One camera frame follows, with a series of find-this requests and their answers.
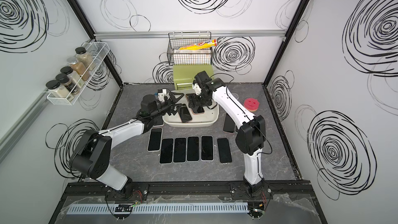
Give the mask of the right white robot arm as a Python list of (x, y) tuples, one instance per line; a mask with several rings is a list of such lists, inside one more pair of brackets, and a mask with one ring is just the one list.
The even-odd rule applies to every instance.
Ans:
[(205, 71), (194, 77), (192, 89), (199, 102), (207, 105), (215, 102), (232, 118), (238, 133), (235, 143), (244, 154), (244, 185), (246, 195), (253, 198), (261, 194), (264, 188), (264, 178), (261, 169), (266, 125), (262, 116), (256, 116), (246, 109), (230, 92), (221, 79), (212, 79)]

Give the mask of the clear case phone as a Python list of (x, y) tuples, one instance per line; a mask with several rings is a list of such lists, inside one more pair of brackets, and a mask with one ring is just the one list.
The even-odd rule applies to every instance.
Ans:
[(231, 163), (232, 162), (232, 154), (229, 139), (227, 138), (219, 138), (217, 139), (218, 152), (219, 152), (219, 160), (221, 163)]

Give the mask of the phone table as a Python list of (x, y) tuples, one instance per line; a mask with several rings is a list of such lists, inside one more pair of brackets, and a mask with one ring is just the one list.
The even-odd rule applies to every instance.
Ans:
[(160, 151), (162, 141), (162, 128), (153, 128), (150, 131), (147, 150), (149, 152)]

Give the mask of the white plastic storage box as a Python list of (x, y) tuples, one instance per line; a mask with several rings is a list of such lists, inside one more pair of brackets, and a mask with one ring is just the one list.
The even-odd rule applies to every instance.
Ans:
[(188, 107), (186, 94), (195, 93), (195, 91), (193, 89), (190, 89), (190, 90), (173, 90), (172, 92), (184, 93), (184, 97), (179, 101), (179, 103), (185, 104), (186, 107), (189, 109), (189, 112), (192, 116), (192, 121), (188, 123), (182, 123), (179, 113), (170, 116), (166, 114), (163, 116), (163, 121), (165, 124), (168, 124), (171, 127), (176, 127), (176, 128), (199, 128), (199, 127), (211, 126), (218, 120), (219, 106), (214, 100), (212, 100), (212, 106), (210, 107), (210, 109), (204, 107), (203, 114), (194, 114), (192, 110)]

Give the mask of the black phone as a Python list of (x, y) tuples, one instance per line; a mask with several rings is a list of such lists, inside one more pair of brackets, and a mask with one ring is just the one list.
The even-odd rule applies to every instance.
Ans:
[(234, 133), (235, 132), (235, 122), (228, 114), (226, 114), (225, 119), (224, 119), (223, 131), (226, 133)]

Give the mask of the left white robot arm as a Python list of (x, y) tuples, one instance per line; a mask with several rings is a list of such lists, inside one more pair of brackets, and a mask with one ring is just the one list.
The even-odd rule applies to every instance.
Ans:
[(142, 135), (154, 126), (164, 115), (176, 115), (182, 107), (179, 101), (183, 93), (159, 90), (156, 94), (147, 94), (141, 101), (141, 108), (133, 119), (114, 128), (86, 131), (69, 159), (69, 166), (112, 188), (125, 198), (134, 193), (132, 180), (110, 165), (110, 154), (117, 145)]

